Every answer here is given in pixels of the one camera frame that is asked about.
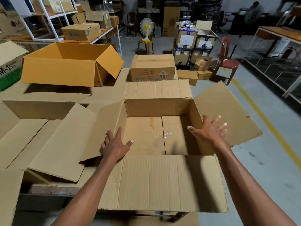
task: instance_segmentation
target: red plastic chair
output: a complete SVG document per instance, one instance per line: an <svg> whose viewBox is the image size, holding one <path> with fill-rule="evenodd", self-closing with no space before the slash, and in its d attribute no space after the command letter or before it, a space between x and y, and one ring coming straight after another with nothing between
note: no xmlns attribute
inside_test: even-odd
<svg viewBox="0 0 301 226"><path fill-rule="evenodd" d="M219 61L216 65L216 68L214 70L214 76L216 75L217 71L219 70L220 67L223 68L227 68L227 69L232 69L232 73L230 75L230 78L226 84L229 85L229 83L231 82L238 66L239 66L239 62L233 59L228 59L228 51L229 51L229 46L230 46L230 41L227 37L223 38L222 41L222 47L221 47L221 52L219 55Z"/></svg>

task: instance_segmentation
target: right arm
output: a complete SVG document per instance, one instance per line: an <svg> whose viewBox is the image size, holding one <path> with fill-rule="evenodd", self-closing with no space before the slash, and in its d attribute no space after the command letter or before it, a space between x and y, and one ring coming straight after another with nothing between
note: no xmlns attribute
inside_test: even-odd
<svg viewBox="0 0 301 226"><path fill-rule="evenodd" d="M241 164L225 142L227 124L216 127L215 122L204 115L202 129L188 126L199 139L209 141L219 159L235 208L244 226L297 226L286 213L269 197Z"/></svg>

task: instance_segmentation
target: left arm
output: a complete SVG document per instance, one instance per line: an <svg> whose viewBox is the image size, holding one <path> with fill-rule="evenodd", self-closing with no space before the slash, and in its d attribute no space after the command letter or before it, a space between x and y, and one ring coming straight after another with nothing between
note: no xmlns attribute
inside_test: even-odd
<svg viewBox="0 0 301 226"><path fill-rule="evenodd" d="M108 130L101 144L103 158L94 174L75 195L65 210L52 223L52 226L83 226L91 225L97 211L104 187L117 161L130 150L133 140L125 145L121 141L121 127L114 137Z"/></svg>

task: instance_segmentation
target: water bottle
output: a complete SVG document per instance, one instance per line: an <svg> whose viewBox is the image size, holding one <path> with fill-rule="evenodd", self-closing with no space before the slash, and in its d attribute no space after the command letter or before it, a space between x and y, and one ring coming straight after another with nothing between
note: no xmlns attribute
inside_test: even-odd
<svg viewBox="0 0 301 226"><path fill-rule="evenodd" d="M161 37L161 27L159 24L157 24L156 29L155 29L155 37L160 38Z"/></svg>

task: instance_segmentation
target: person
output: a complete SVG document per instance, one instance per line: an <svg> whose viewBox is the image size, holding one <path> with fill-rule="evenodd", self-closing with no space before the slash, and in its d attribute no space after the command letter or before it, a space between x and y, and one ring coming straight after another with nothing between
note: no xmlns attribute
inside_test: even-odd
<svg viewBox="0 0 301 226"><path fill-rule="evenodd" d="M285 212L269 197L252 175L239 162L231 147L223 139L227 124L217 127L220 116L213 121L204 115L203 127L188 130L196 137L209 141L218 157L231 197L244 226L296 226ZM79 190L52 226L91 225L107 179L113 167L130 150L133 140L121 141L121 127L116 136L107 131L101 144L103 158L95 173Z"/></svg>

